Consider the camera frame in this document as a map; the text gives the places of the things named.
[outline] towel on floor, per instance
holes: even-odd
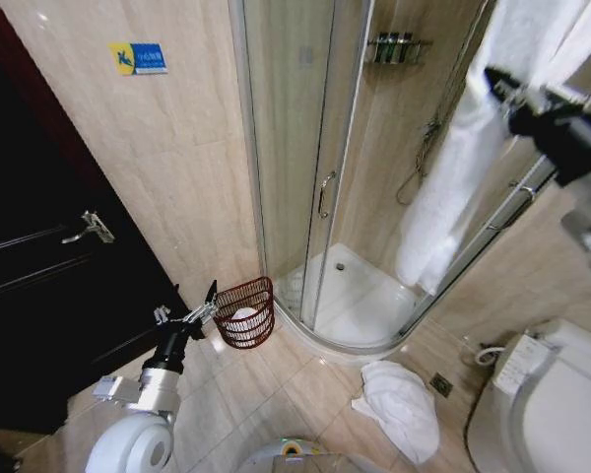
[[[361,369],[363,396],[353,409],[374,419],[414,464],[437,451],[440,431],[433,396],[417,374],[392,362],[373,362]]]

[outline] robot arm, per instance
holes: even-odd
[[[184,370],[184,349],[190,337],[204,338],[201,327],[217,310],[216,295],[214,281],[203,305],[184,318],[161,319],[162,341],[143,364],[140,380],[104,376],[98,382],[94,396],[119,402],[134,412],[100,436],[86,473],[156,473],[166,466],[180,404],[177,382]]]
[[[510,132],[531,137],[556,166],[557,184],[575,196],[575,209],[561,223],[591,266],[591,114],[557,92],[530,90],[498,69],[487,68],[486,77]]]

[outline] shower enclosure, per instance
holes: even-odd
[[[354,355],[396,347],[548,180],[552,170],[514,146],[488,179],[442,292],[399,283],[401,220],[492,4],[230,0],[263,270],[310,340]],[[381,33],[411,37],[421,50],[380,63],[369,43]]]

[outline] dark wooden door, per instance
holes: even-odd
[[[85,211],[114,242],[62,242]],[[0,11],[0,427],[56,429],[69,395],[154,345],[161,304],[187,311]]]

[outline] beige tile floor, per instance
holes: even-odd
[[[361,393],[359,368],[314,356],[280,323],[266,343],[251,351],[229,347],[214,330],[206,340],[188,345],[174,461],[166,472],[232,472],[256,448],[280,437],[317,439],[332,451],[359,453],[394,473],[472,472],[462,429],[469,405],[465,390],[475,385],[447,371],[445,342],[437,327],[426,325],[390,357],[425,380],[438,369],[463,386],[454,388],[449,399],[436,398],[441,447],[426,464],[414,467],[374,422],[351,409],[351,399]],[[119,372],[137,376],[149,356]],[[25,450],[24,473],[83,472],[96,438],[122,415],[113,404],[96,403],[90,389],[78,394],[70,402],[69,422]]]

